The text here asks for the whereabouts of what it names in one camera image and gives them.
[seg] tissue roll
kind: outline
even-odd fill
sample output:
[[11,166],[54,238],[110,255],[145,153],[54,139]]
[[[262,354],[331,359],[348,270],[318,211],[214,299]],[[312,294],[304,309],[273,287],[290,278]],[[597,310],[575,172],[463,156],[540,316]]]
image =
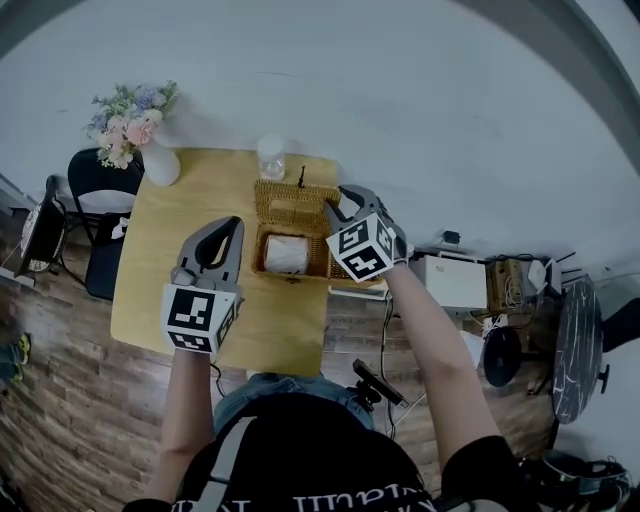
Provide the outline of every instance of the tissue roll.
[[306,238],[269,235],[264,268],[278,274],[306,274],[309,247]]

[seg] wooden floor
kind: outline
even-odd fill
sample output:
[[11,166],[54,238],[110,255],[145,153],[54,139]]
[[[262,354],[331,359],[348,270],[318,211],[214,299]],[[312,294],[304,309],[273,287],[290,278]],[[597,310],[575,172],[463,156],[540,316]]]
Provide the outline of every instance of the wooden floor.
[[[16,229],[15,223],[0,221],[1,254],[13,248]],[[70,237],[65,259],[84,275],[89,252],[81,231]],[[109,302],[89,297],[63,274],[38,275],[36,290],[0,278],[0,321],[14,333],[30,333],[33,341],[24,380],[11,384],[1,399],[0,467],[20,486],[33,512],[118,511],[141,496],[150,476],[171,359],[113,340],[110,312]],[[554,320],[542,313],[521,331],[524,337],[552,335]],[[381,303],[329,299],[323,360],[327,378],[354,384],[351,364],[356,358],[379,368],[383,315]],[[409,403],[424,393],[399,319],[389,325],[385,368],[387,379]],[[543,371],[527,363],[512,383],[496,389],[480,370],[491,410],[518,456],[539,454],[549,435],[549,396],[527,396]],[[223,368],[227,392],[245,381],[243,371]],[[217,402],[214,379],[211,384]],[[382,407],[375,418],[379,430],[385,430]],[[418,465],[427,488],[437,493],[440,472],[426,399],[398,425],[396,439]]]

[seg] wooden table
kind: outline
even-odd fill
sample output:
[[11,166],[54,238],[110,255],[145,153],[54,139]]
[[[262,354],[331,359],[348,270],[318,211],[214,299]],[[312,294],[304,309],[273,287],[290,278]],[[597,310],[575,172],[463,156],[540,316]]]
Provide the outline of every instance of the wooden table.
[[[246,299],[217,356],[223,366],[312,376],[320,371],[327,308],[325,282],[289,284],[257,276],[251,258],[257,231],[253,151],[177,151],[182,174],[169,187],[143,179],[122,249],[111,316],[111,335],[157,352],[172,353],[160,330],[162,289],[185,239],[205,224],[237,215],[244,221],[238,283]],[[335,162],[288,155],[285,181],[336,185]]]

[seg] glass jar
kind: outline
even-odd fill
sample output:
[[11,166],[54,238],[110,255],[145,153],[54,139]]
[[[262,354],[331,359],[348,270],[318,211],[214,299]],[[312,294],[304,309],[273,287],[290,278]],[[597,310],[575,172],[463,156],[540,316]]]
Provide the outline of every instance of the glass jar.
[[268,133],[258,142],[260,177],[264,180],[280,181],[284,178],[284,140],[279,135]]

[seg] wicker basket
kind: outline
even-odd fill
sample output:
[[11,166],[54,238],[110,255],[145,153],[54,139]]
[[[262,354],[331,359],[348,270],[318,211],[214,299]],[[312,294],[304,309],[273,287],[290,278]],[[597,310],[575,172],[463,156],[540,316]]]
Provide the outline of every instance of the wicker basket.
[[[252,270],[259,275],[279,279],[328,281],[332,286],[368,288],[382,281],[376,277],[356,283],[331,257],[326,238],[331,235],[324,202],[340,202],[337,187],[306,185],[257,180],[255,184],[258,234],[253,251]],[[307,239],[309,265],[305,275],[278,274],[264,268],[269,235],[298,236]]]

